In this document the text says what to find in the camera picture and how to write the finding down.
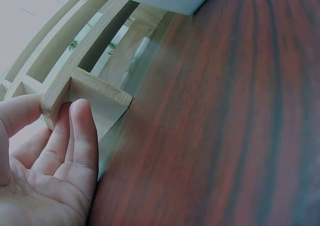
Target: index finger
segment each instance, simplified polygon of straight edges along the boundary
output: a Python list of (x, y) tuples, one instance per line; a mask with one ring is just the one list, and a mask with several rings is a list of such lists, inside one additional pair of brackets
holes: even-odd
[(42, 96), (23, 95), (0, 102), (0, 121), (4, 124), (8, 137), (12, 137), (40, 117)]

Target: wood grain surface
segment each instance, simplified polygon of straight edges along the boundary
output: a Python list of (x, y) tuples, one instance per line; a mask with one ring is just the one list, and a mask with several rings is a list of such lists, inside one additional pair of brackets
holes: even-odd
[(90, 225), (320, 225), (319, 50), (320, 0), (175, 15), (105, 145)]

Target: hand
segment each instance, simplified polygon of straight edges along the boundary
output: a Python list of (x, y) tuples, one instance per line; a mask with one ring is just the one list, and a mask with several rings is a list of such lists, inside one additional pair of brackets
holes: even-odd
[(89, 103), (65, 103), (53, 132), (23, 145), (9, 138), (41, 114), (41, 95), (0, 103), (0, 225), (85, 225), (98, 176)]

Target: finger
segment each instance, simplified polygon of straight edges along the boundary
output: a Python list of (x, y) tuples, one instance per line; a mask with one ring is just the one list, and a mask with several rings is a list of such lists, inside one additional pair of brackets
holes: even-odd
[(89, 200), (98, 177), (98, 136), (87, 100), (74, 102), (70, 110), (74, 130), (73, 162), (66, 181), (77, 187)]
[(20, 161), (27, 169), (30, 169), (48, 143), (51, 133), (52, 131), (47, 127), (41, 129), (29, 141), (19, 146), (10, 147), (10, 156)]
[(71, 104), (70, 109), (69, 109), (70, 139), (69, 139), (68, 149), (67, 149), (66, 155), (65, 155), (66, 162), (73, 162), (74, 161), (75, 134), (73, 132), (74, 126), (73, 126), (72, 120), (71, 120), (71, 110), (75, 105), (76, 104)]
[(69, 144), (68, 144), (68, 149), (66, 150), (66, 155), (64, 159), (64, 164), (62, 164), (57, 171), (54, 173), (54, 177), (60, 179), (60, 180), (65, 180), (66, 176), (69, 172), (69, 169), (74, 161), (74, 149), (75, 149), (75, 136), (73, 134), (73, 125), (72, 125), (72, 120), (71, 120), (71, 115), (70, 111), (72, 109), (74, 104), (71, 104), (69, 108), (69, 125), (70, 125), (70, 138), (69, 138)]
[(0, 120), (8, 137), (12, 137), (40, 117), (42, 96), (42, 94), (23, 95), (0, 102)]
[(51, 137), (34, 162), (32, 169), (44, 175), (54, 175), (56, 170), (64, 163), (69, 142), (69, 107), (64, 103), (59, 112), (59, 118)]
[(7, 186), (12, 173), (9, 163), (9, 138), (4, 124), (0, 121), (0, 187)]

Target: wooden slat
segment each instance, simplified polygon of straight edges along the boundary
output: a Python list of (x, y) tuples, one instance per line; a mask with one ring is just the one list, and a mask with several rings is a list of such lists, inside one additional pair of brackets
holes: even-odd
[(26, 94), (35, 94), (35, 93), (45, 92), (45, 89), (42, 83), (38, 82), (37, 80), (33, 79), (28, 75), (24, 75), (21, 81)]
[(7, 90), (5, 89), (3, 84), (0, 84), (0, 102), (4, 100), (6, 92)]
[(81, 68), (71, 76), (70, 100), (86, 98), (91, 105), (100, 140), (129, 107), (132, 96)]
[(38, 45), (14, 79), (5, 99), (15, 93), (22, 75), (28, 74), (42, 82), (70, 42), (107, 1), (80, 0)]
[(3, 80), (2, 81), (2, 85), (5, 88), (5, 91), (9, 90), (10, 86), (11, 86), (11, 82), (8, 80)]
[[(103, 14), (106, 12), (106, 10), (106, 7), (102, 7), (99, 12)], [(146, 37), (149, 38), (166, 13), (167, 11), (165, 10), (140, 4), (124, 25), (127, 27), (131, 27), (134, 21), (138, 21), (146, 25), (147, 27), (149, 27), (149, 32), (146, 34)]]
[(71, 54), (41, 101), (42, 113), (48, 127), (53, 128), (56, 123), (57, 114), (63, 103), (62, 92), (67, 91), (75, 68), (81, 67), (88, 71), (93, 67), (137, 6), (136, 2), (116, 0)]
[(51, 29), (60, 21), (60, 19), (76, 4), (79, 0), (68, 0), (59, 10), (58, 12), (50, 18), (44, 27), (36, 34), (35, 37), (31, 39), (26, 48), (21, 52), (19, 57), (13, 63), (10, 68), (6, 80), (13, 82), (15, 77), (17, 76), (20, 69), (23, 67), (29, 56), (32, 52), (37, 48), (40, 42), (45, 38), (45, 36), (51, 31)]
[(98, 77), (117, 86), (148, 30), (147, 26), (135, 21), (119, 42)]

